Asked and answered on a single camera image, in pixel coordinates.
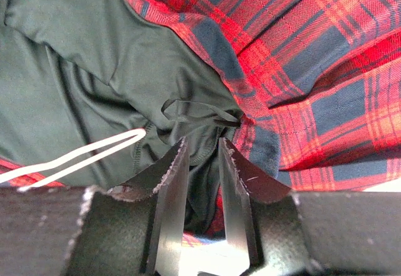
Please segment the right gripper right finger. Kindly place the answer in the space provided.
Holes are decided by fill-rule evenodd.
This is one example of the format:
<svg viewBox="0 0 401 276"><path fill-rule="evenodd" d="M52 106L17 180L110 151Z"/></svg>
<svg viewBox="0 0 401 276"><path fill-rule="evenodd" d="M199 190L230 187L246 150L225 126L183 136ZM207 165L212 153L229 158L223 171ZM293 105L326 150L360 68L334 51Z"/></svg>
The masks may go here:
<svg viewBox="0 0 401 276"><path fill-rule="evenodd" d="M219 139L219 174L228 244L244 255L249 267L263 259L251 202L270 205L291 188L248 161L226 138Z"/></svg>

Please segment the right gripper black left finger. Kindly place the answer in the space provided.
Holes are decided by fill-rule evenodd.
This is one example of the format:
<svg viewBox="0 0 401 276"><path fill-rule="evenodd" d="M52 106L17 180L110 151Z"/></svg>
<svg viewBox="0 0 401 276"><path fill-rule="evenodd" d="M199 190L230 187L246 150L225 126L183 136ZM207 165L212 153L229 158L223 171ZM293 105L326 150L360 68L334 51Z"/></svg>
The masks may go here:
<svg viewBox="0 0 401 276"><path fill-rule="evenodd" d="M189 178L187 141L113 195L110 275L178 275Z"/></svg>

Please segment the red plaid skirt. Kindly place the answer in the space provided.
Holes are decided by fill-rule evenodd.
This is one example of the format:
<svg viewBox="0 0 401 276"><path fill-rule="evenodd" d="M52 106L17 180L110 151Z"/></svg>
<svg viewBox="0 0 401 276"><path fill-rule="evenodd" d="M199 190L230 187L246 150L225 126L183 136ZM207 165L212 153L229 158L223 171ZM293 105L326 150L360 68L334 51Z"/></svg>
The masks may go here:
<svg viewBox="0 0 401 276"><path fill-rule="evenodd" d="M217 144L298 191L400 178L400 0L1 0L1 184L131 129L54 186L111 189L181 137L185 229L220 236Z"/></svg>

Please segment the pink hanger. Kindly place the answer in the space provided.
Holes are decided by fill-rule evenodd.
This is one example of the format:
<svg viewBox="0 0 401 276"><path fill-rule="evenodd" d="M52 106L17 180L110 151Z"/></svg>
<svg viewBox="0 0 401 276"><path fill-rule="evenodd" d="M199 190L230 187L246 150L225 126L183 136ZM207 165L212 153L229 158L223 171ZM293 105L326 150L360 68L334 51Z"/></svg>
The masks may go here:
<svg viewBox="0 0 401 276"><path fill-rule="evenodd" d="M26 176L32 173L39 173L43 171L49 171L56 169L80 156L88 154L89 152L93 152L95 150L103 148L104 150L98 154L95 154L87 159L84 159L80 162L75 163L72 166L69 166L61 171L56 172L55 174L48 176L44 179L41 179L33 184L24 185L19 190L25 192L27 190L33 188L41 188L57 180L74 173L84 167L89 166L101 159L104 159L112 154L121 151L122 149L132 146L136 144L138 141L142 140L146 136L146 130L143 128L137 128L128 130L121 134L117 134L111 136L109 138L88 144L86 146L82 146L77 148L59 158L53 159L52 161L44 162L41 164L34 164L25 167L19 167L12 171L8 171L6 173L1 174L1 183L8 182L10 180L15 180L21 176Z"/></svg>

